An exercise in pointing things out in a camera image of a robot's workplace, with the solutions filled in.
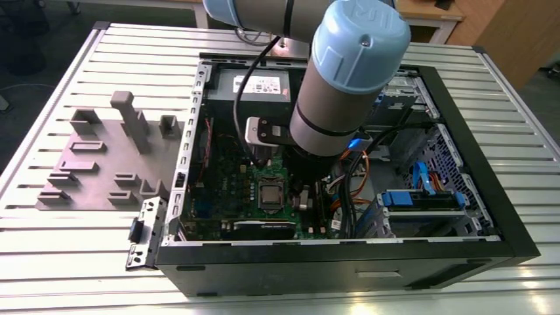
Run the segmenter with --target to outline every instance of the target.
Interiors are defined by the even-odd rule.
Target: power supply label
[[[242,84],[245,76],[238,75],[234,78],[234,93],[238,93],[239,86]],[[281,90],[281,77],[254,77],[249,78],[249,83],[245,93],[259,93],[259,94],[282,94]]]

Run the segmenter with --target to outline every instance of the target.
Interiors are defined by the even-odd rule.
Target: slotted aluminum surface
[[[137,213],[38,211],[37,196],[77,108],[137,95],[147,119],[186,120],[198,54],[257,54],[230,31],[114,24],[93,31],[0,179],[0,310],[87,314],[551,314],[560,309],[559,151],[485,55],[470,47],[413,44],[405,63],[434,66],[483,147],[542,257],[438,291],[187,299],[161,272],[125,272]]]

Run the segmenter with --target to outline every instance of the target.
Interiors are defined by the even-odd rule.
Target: wooden table
[[[430,39],[431,44],[446,44],[458,22],[463,21],[465,14],[455,3],[450,10],[435,7],[437,1],[398,0],[397,8],[411,26],[429,26],[437,28]]]

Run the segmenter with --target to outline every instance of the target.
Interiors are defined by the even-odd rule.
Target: black cable
[[[355,230],[355,225],[353,223],[353,214],[350,212],[351,208],[343,206],[347,204],[347,197],[345,195],[345,184],[339,185],[339,195],[341,195],[341,210],[343,212],[343,218],[341,219],[341,237],[339,238],[353,238],[353,230]]]
[[[269,43],[258,43],[257,40],[261,38],[263,32],[261,31],[257,35],[255,35],[255,39],[250,39],[247,38],[247,33],[246,30],[243,28],[237,28],[237,35],[241,41],[243,41],[246,44],[250,44],[251,46],[257,46],[257,47],[266,47]]]
[[[366,149],[367,155],[377,149],[378,145],[382,143],[382,141],[387,138],[389,135],[405,130],[405,129],[429,129],[435,126],[435,123],[431,121],[423,122],[423,123],[405,123],[403,125],[398,125],[387,130],[385,130],[374,139],[373,143],[370,144],[369,148]],[[353,195],[351,195],[351,177],[354,172],[357,172],[358,165],[361,164],[362,160],[362,154],[357,156],[357,158],[353,161],[353,164],[350,165],[349,172],[345,176],[345,181],[341,184],[341,191],[339,191],[339,198],[341,198],[341,206],[343,207],[343,214],[350,213],[353,217],[357,216],[357,208],[354,206],[353,202]],[[357,231],[351,230],[350,235],[354,237]]]
[[[246,135],[242,132],[242,129],[239,127],[239,102],[242,100],[243,90],[246,90],[246,86],[247,86],[247,83],[249,83],[249,78],[251,77],[251,74],[254,73],[257,66],[262,62],[265,56],[269,54],[269,52],[271,51],[273,47],[277,45],[279,40],[281,40],[281,36],[277,36],[275,39],[273,39],[271,43],[269,43],[269,45],[267,45],[266,49],[262,51],[261,55],[257,57],[251,66],[249,67],[246,77],[243,78],[243,81],[239,85],[237,100],[234,101],[234,124],[237,125],[239,142],[242,143],[243,151],[246,151],[246,154],[247,154],[251,162],[254,162],[257,167],[263,166],[263,163],[257,159],[257,156],[251,152],[251,149],[250,149],[247,141],[246,141]]]

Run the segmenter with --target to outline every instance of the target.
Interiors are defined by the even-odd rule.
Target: white label
[[[342,225],[342,222],[339,220],[331,221],[331,229],[341,230],[341,225]]]
[[[277,137],[282,136],[281,126],[273,126],[273,135],[277,136]]]
[[[238,75],[234,78],[234,93],[238,93],[243,78],[243,75]],[[259,94],[282,94],[281,77],[250,77],[243,92]]]

